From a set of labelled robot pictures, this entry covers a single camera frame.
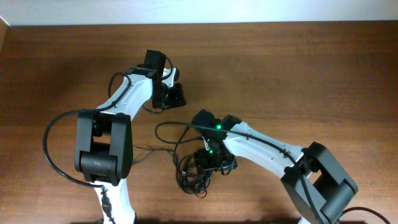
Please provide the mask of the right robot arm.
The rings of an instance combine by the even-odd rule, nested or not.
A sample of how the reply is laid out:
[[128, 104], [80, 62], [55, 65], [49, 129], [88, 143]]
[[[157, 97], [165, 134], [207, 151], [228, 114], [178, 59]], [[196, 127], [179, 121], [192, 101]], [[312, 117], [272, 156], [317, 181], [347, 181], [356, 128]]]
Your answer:
[[278, 141], [227, 115], [216, 118], [199, 111], [192, 126], [205, 147], [194, 154], [200, 171], [229, 174], [237, 157], [248, 159], [275, 174], [282, 182], [301, 223], [334, 223], [358, 192], [358, 186], [324, 145], [308, 147]]

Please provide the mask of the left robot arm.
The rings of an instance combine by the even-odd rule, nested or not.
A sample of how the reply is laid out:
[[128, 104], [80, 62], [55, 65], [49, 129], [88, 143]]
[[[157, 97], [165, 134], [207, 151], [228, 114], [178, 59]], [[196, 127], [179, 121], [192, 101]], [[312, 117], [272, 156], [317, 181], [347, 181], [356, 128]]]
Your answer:
[[187, 104], [179, 70], [165, 68], [169, 58], [148, 50], [144, 63], [123, 73], [122, 85], [93, 111], [78, 114], [75, 169], [95, 188], [104, 223], [134, 223], [126, 178], [133, 162], [131, 122], [143, 104], [162, 111]]

